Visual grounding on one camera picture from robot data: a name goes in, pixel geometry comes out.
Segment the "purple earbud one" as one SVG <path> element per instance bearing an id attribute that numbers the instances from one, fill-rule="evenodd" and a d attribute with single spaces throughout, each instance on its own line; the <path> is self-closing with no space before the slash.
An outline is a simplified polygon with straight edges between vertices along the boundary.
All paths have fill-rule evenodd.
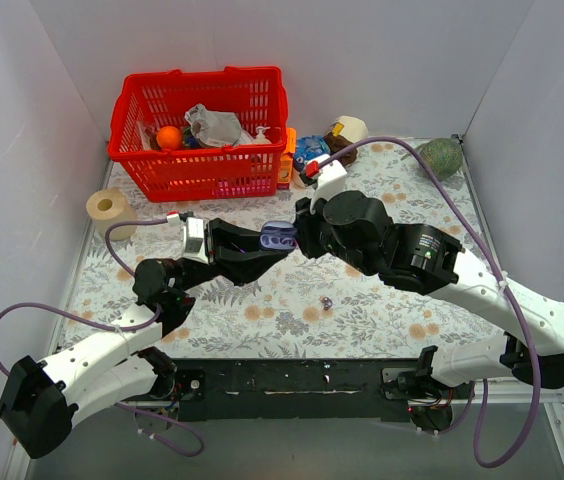
<path id="1" fill-rule="evenodd" d="M 331 300 L 330 298 L 328 298 L 328 297 L 322 297 L 322 298 L 321 298 L 321 303 L 322 303 L 322 305 L 323 305 L 323 309 L 324 309 L 324 310 L 329 310 L 329 309 L 331 309 L 332 306 L 333 306 L 332 300 Z"/>

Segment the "lavender earbud charging case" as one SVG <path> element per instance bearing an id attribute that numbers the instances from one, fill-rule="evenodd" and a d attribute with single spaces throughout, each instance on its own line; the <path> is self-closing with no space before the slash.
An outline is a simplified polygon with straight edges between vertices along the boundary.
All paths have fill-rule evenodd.
<path id="1" fill-rule="evenodd" d="M 286 221 L 268 221 L 260 231 L 259 244 L 262 249 L 291 252 L 296 248 L 295 226 Z"/>

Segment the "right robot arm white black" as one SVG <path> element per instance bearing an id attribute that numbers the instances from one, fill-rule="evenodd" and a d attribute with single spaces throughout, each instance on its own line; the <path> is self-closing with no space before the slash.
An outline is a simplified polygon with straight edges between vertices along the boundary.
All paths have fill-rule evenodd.
<path id="1" fill-rule="evenodd" d="M 498 280 L 454 237 L 426 224 L 394 223 L 380 200 L 359 191 L 298 200 L 294 226 L 308 258 L 330 254 L 389 287 L 451 303 L 501 329 L 473 344 L 423 349 L 412 376 L 422 395 L 495 377 L 564 387 L 564 302 Z"/>

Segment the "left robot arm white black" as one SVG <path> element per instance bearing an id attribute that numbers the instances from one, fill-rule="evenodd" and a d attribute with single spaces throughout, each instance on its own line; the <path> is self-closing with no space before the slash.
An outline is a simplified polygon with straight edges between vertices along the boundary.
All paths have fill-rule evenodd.
<path id="1" fill-rule="evenodd" d="M 130 273 L 136 300 L 109 324 L 92 322 L 86 339 L 41 360 L 26 356 L 2 371 L 0 419 L 33 459 L 59 445 L 91 415 L 130 397 L 171 395 L 177 367 L 155 348 L 195 305 L 189 290 L 222 276 L 236 286 L 259 279 L 296 247 L 296 228 L 269 221 L 258 230 L 193 213 L 172 212 L 160 224 L 179 226 L 176 259 L 148 259 Z"/>

